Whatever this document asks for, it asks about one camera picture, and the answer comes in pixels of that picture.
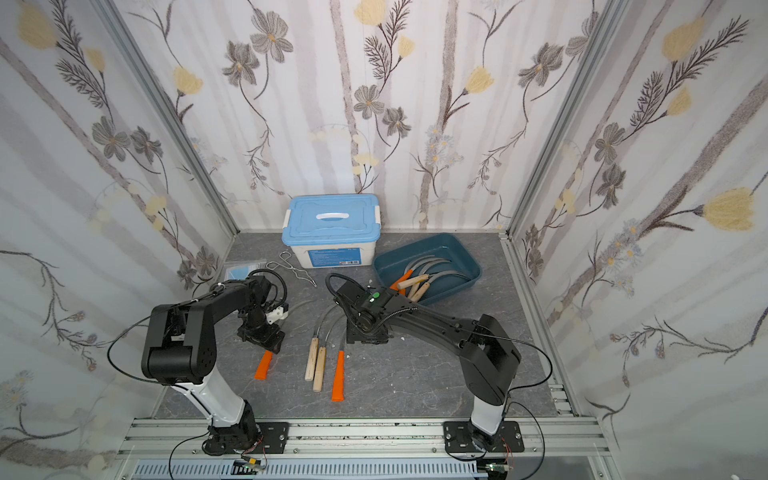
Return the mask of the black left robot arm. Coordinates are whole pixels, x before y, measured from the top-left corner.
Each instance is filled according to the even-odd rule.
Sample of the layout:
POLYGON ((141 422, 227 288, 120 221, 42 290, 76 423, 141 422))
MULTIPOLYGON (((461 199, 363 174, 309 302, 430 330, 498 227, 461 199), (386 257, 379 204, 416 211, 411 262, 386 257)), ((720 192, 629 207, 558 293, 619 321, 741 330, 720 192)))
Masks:
POLYGON ((140 361, 141 376, 117 366, 112 350, 107 361, 118 373, 181 393, 207 419, 202 450, 210 456, 245 455, 265 440, 250 403, 236 394, 217 367, 216 324, 235 313, 236 334, 244 342, 276 355, 286 333, 268 315, 287 303, 287 284, 276 272, 260 268, 243 279, 225 280, 208 293, 153 308, 140 361))

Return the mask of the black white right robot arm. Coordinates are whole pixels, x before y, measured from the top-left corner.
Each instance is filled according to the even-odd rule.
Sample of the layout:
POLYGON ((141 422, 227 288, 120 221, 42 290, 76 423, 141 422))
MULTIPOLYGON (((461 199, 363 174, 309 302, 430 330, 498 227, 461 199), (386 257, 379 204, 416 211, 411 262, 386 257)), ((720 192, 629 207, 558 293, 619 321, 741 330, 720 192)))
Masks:
POLYGON ((455 434, 446 445, 450 455, 490 453, 510 438, 502 431, 511 393, 521 390, 514 383, 522 364, 518 347, 542 353, 534 344, 508 336, 501 323, 490 315, 477 319, 440 313, 386 287, 367 288, 353 278, 330 273, 325 286, 341 308, 349 343, 386 344, 396 333, 405 333, 452 354, 458 359, 461 377, 473 395, 470 419, 464 424, 467 447, 459 447, 455 434))

